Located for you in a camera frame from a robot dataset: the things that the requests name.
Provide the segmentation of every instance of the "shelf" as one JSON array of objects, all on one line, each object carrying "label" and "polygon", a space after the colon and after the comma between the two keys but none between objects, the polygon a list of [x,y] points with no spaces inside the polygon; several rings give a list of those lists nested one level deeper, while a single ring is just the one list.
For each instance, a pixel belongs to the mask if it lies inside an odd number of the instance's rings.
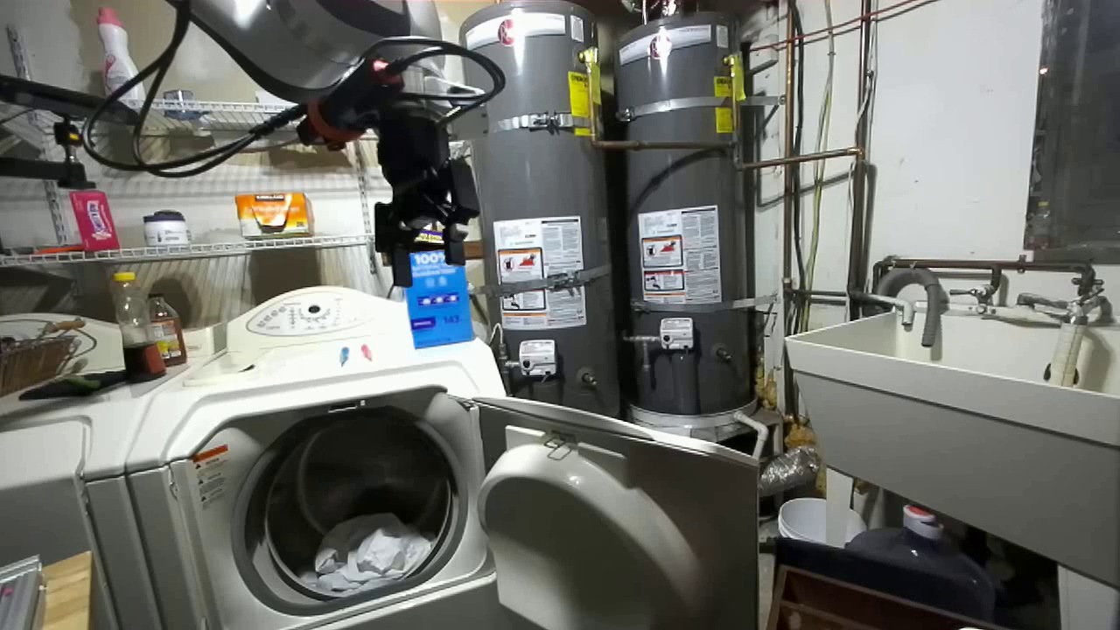
[{"label": "shelf", "polygon": [[116,264],[225,259],[225,257],[254,257],[254,251],[359,250],[359,245],[370,245],[370,238],[316,236],[316,238],[200,242],[186,250],[37,251],[37,257],[0,257],[0,266],[116,266]]}]

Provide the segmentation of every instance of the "warning label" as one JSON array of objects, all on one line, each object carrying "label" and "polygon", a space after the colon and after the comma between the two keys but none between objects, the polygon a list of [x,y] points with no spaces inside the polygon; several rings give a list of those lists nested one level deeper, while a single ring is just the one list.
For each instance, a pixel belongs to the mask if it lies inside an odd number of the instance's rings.
[{"label": "warning label", "polygon": [[722,300],[719,206],[684,206],[636,217],[641,297],[656,304]]},{"label": "warning label", "polygon": [[[533,285],[586,270],[582,217],[494,221],[499,285]],[[506,329],[590,327],[586,288],[500,297]]]}]

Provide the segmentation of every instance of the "white wall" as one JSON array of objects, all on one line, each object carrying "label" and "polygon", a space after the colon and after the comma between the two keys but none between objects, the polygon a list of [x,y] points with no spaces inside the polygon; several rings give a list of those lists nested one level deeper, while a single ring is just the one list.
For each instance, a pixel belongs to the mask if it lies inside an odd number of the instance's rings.
[{"label": "white wall", "polygon": [[[858,17],[860,0],[800,0],[807,32]],[[1042,0],[940,0],[880,24],[880,90],[871,104],[871,161],[880,169],[871,264],[909,259],[1020,259],[1027,257],[1027,195],[1037,127]],[[755,42],[783,39],[783,10],[753,20]],[[825,89],[825,42],[807,57],[807,148],[816,152],[818,104]],[[824,148],[852,148],[858,122],[858,35],[837,39],[832,127]],[[761,90],[783,95],[783,70],[761,77]],[[762,145],[780,157],[780,111]],[[780,173],[762,175],[761,206],[761,294],[780,288]],[[814,250],[814,195],[807,195],[807,250]],[[818,290],[845,290],[852,181],[824,195],[824,242],[816,264]],[[1070,276],[1012,276],[1012,290],[1074,297]],[[837,321],[837,308],[816,308],[814,321]],[[772,363],[780,363],[780,335],[772,341]]]}]

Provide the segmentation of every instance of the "bucket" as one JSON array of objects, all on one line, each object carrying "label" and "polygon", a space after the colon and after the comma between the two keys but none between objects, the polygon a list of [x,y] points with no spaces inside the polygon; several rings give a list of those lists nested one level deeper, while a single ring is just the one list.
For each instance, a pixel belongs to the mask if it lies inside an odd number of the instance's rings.
[{"label": "bucket", "polygon": [[858,531],[864,531],[864,519],[824,498],[796,498],[776,510],[780,539],[845,549]]}]

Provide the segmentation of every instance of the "bottle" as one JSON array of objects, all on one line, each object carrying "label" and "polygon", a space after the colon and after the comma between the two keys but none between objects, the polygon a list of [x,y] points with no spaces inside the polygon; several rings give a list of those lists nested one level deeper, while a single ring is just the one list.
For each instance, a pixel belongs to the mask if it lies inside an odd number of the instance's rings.
[{"label": "bottle", "polygon": [[996,620],[996,577],[943,531],[946,525],[934,510],[902,505],[902,528],[869,528],[845,549],[929,577],[925,592],[940,596],[940,608]]},{"label": "bottle", "polygon": [[138,290],[138,273],[121,270],[116,280],[116,327],[125,347],[125,374],[130,379],[158,379],[165,374],[165,357],[158,342],[150,342],[148,300]]},{"label": "bottle", "polygon": [[[130,77],[138,77],[138,64],[130,57],[130,32],[124,27],[116,8],[97,8],[97,35],[107,52],[107,95],[114,95]],[[148,99],[145,85],[134,85],[121,102],[142,111],[145,99]]]},{"label": "bottle", "polygon": [[150,329],[165,363],[186,363],[178,312],[162,294],[150,297]]}]

